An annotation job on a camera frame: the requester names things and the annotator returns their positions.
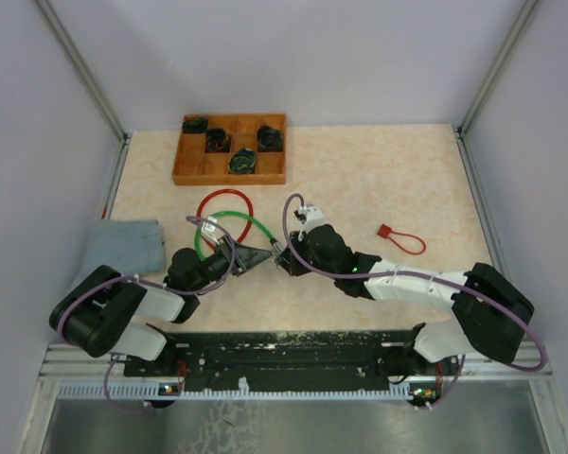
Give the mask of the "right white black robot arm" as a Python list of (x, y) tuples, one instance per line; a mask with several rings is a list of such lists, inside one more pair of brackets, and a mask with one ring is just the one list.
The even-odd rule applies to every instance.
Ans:
[(352, 298), (399, 301), (446, 315), (420, 323), (403, 352), (405, 366), (426, 374), (444, 358), (479, 353), (511, 366), (534, 314), (534, 306), (491, 265), (438, 272), (403, 267), (380, 256), (354, 252), (329, 224), (293, 231), (275, 263), (290, 276), (310, 272), (332, 280)]

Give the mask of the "green cable lock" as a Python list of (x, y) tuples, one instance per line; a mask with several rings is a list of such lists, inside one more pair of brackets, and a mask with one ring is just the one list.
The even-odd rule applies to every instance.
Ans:
[[(264, 226), (259, 220), (254, 218), (252, 215), (244, 214), (244, 213), (238, 212), (238, 211), (225, 210), (225, 211), (216, 212), (216, 213), (212, 214), (211, 217), (212, 218), (222, 218), (222, 217), (243, 218), (247, 222), (250, 222), (251, 224), (258, 227), (259, 230), (268, 237), (268, 239), (270, 240), (270, 243), (272, 245), (279, 243), (279, 241), (275, 238), (275, 236), (272, 234), (272, 232), (266, 226)], [(204, 254), (202, 253), (202, 250), (201, 250), (200, 241), (201, 241), (201, 234), (200, 234), (199, 231), (197, 231), (195, 236), (194, 236), (194, 250), (198, 254), (198, 256), (200, 257), (200, 259), (204, 260)]]

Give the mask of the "red cable lock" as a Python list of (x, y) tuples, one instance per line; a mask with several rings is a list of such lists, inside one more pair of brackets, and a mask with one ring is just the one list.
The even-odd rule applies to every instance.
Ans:
[[(205, 196), (202, 199), (202, 201), (199, 203), (198, 208), (196, 210), (196, 216), (200, 216), (202, 214), (204, 207), (213, 198), (216, 198), (216, 197), (218, 197), (220, 195), (224, 195), (224, 194), (231, 194), (231, 195), (240, 197), (245, 202), (245, 204), (247, 206), (247, 215), (250, 216), (250, 217), (252, 217), (254, 215), (254, 207), (253, 207), (253, 204), (251, 203), (250, 199), (248, 198), (248, 196), (246, 196), (244, 193), (242, 193), (241, 191), (239, 191), (237, 189), (223, 188), (223, 189), (218, 189), (218, 190), (215, 190), (215, 191), (209, 193), (207, 196)], [(242, 230), (240, 236), (237, 239), (237, 242), (242, 242), (246, 238), (246, 236), (250, 232), (251, 227), (252, 227), (252, 221), (247, 220), (244, 229)], [(200, 234), (197, 234), (194, 237), (194, 249), (195, 249), (195, 251), (198, 255), (201, 255), (201, 252), (202, 252), (200, 238), (201, 238)]]

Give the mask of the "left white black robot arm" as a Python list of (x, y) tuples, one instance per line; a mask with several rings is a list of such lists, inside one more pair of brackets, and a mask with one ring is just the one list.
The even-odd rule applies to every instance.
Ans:
[(49, 326), (92, 358), (119, 353), (144, 359), (158, 375), (171, 373), (178, 353), (166, 335), (133, 317), (186, 322), (200, 306), (200, 296), (218, 288), (229, 275), (241, 276), (271, 258), (269, 250), (229, 245), (223, 240), (201, 259), (191, 248), (171, 259), (163, 285), (142, 282), (101, 265), (53, 309)]

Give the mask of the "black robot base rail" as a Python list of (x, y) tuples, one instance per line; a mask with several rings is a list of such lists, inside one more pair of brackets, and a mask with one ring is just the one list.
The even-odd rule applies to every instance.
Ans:
[(131, 378), (160, 378), (143, 392), (153, 406), (175, 399), (381, 398), (423, 406), (458, 373), (451, 354), (432, 363), (413, 349), (414, 332), (279, 331), (161, 333), (148, 359), (114, 339), (81, 341), (90, 357), (116, 353)]

